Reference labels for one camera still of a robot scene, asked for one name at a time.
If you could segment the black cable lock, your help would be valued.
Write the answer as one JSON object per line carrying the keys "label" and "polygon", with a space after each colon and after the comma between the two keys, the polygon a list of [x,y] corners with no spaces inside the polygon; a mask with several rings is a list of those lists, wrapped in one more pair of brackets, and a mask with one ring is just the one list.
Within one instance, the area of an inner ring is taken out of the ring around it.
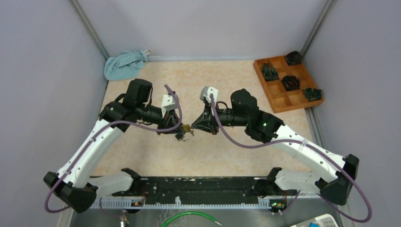
{"label": "black cable lock", "polygon": [[185,142],[185,141],[188,140],[188,139],[185,137],[185,135],[183,135],[183,134],[176,134],[175,137],[176,137],[176,139],[177,139],[178,141],[183,141],[183,142]]}

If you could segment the brass padlock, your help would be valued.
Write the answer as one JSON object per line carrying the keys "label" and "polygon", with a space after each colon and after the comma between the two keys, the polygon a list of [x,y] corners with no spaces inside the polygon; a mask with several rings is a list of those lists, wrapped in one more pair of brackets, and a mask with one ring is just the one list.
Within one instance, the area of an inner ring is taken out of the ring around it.
{"label": "brass padlock", "polygon": [[189,124],[182,124],[181,127],[185,132],[191,132],[192,130]]}

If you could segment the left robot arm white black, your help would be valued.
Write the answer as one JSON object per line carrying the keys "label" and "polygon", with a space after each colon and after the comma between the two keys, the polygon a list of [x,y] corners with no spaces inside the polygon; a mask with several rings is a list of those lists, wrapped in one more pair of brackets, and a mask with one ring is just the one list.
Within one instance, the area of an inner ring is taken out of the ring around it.
{"label": "left robot arm white black", "polygon": [[140,175],[129,168],[114,175],[92,177],[109,148],[130,126],[158,134],[182,133],[182,109],[178,95],[170,88],[162,105],[152,105],[153,86],[144,79],[134,79],[127,91],[108,103],[99,114],[91,133],[78,151],[57,172],[44,176],[49,195],[62,200],[77,213],[88,210],[95,200],[120,192],[140,193]]}

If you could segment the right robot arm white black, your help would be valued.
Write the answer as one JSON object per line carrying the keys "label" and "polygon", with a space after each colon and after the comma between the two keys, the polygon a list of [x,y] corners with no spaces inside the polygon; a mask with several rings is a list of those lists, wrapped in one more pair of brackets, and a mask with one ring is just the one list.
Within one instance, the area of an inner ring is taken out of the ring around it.
{"label": "right robot arm white black", "polygon": [[276,116],[259,109],[257,99],[246,89],[232,93],[231,108],[218,108],[218,90],[204,87],[200,100],[203,113],[191,125],[193,129],[217,134],[222,126],[244,126],[251,139],[269,143],[287,152],[311,170],[290,171],[275,167],[266,182],[267,191],[278,195],[286,190],[314,192],[336,205],[345,205],[356,179],[359,158],[341,156],[308,141]]}

